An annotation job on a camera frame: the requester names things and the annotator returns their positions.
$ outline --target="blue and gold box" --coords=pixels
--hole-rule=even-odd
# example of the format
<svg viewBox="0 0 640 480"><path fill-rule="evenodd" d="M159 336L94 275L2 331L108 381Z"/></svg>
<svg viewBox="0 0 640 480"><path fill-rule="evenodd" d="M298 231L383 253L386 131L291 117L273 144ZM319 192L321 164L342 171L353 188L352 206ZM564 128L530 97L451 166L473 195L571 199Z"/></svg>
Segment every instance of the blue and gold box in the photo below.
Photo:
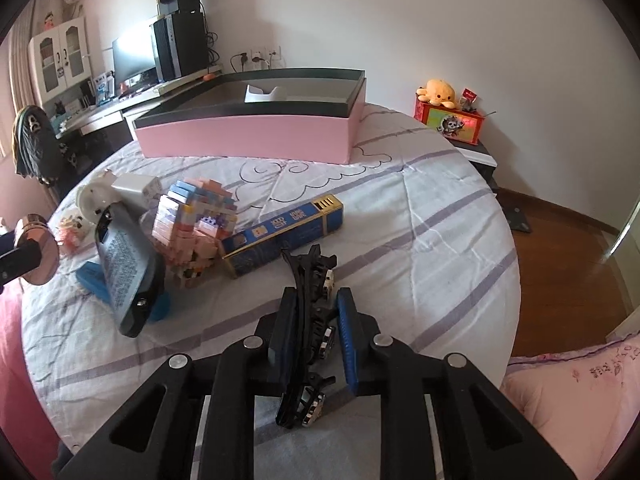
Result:
<svg viewBox="0 0 640 480"><path fill-rule="evenodd" d="M333 233L342 225L342 213L342 202L324 195L222 240L222 259L234 277L242 276L277 260L282 249L295 250Z"/></svg>

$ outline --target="wooden floor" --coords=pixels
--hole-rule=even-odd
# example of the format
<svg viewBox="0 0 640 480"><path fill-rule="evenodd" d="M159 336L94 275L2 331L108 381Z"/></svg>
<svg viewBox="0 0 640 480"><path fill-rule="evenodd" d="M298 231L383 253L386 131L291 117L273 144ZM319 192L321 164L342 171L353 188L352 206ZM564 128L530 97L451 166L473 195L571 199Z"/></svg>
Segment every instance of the wooden floor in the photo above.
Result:
<svg viewBox="0 0 640 480"><path fill-rule="evenodd" d="M513 355L603 343L625 319L629 299L616 264L601 263L600 229L536 199L501 192L498 201L519 206L533 230L513 233L522 286Z"/></svg>

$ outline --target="pink pillow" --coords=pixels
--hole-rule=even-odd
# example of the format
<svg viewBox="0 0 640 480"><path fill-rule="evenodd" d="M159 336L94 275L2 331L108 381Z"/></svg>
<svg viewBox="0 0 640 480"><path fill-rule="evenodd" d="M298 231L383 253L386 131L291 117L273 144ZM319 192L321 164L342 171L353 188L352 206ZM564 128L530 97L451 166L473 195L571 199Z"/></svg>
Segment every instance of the pink pillow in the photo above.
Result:
<svg viewBox="0 0 640 480"><path fill-rule="evenodd" d="M575 352L514 358L500 390L578 480L593 480L640 412L640 335Z"/></svg>
<svg viewBox="0 0 640 480"><path fill-rule="evenodd" d="M0 428L36 480L50 480L58 434L31 386L22 354L22 287L15 280L0 294Z"/></svg>

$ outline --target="round table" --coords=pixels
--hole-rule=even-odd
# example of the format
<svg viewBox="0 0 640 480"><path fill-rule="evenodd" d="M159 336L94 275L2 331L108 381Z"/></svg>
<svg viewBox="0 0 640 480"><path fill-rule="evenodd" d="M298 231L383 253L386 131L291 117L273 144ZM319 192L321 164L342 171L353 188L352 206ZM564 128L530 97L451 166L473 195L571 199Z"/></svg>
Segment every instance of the round table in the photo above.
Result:
<svg viewBox="0 0 640 480"><path fill-rule="evenodd" d="M345 166L144 158L132 142L95 171L103 168L158 176L165 189L182 177L217 180L238 200L239 227L335 194L344 203L344 224L320 244L323 254L338 257L336 287L351 287L358 310L375 316L382 332L423 354L462 352L494 384L502 380L520 307L513 238L478 172L414 119L366 105ZM62 201L52 226L74 205L75 194ZM284 286L293 285L281 260L236 280L220 273L198 288L170 290L169 316L130 339L118 333L110 308L76 280L74 271L87 260L97 261L91 244L63 258L47 285L27 286L22 313L34 389L73 452L168 356L222 352L252 334L259 317L277 309ZM338 381L311 428L281 430L274 424L278 400L257 400L258 478L377 477L379 404L348 394L338 348L323 366Z"/></svg>

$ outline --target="glass cabinet door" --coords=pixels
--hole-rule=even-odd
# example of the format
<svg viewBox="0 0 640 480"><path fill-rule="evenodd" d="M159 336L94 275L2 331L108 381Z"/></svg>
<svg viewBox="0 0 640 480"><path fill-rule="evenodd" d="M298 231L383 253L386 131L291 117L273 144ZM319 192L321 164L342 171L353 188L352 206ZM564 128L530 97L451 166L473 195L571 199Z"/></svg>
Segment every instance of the glass cabinet door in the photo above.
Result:
<svg viewBox="0 0 640 480"><path fill-rule="evenodd" d="M56 67L55 52L52 38L44 38L39 45L40 63L42 66L42 78L46 92L55 90L58 82L58 69Z"/></svg>
<svg viewBox="0 0 640 480"><path fill-rule="evenodd" d="M84 72L80 34L75 26L66 30L66 48L63 49L63 55L65 57L65 66L69 68L73 77L79 76Z"/></svg>

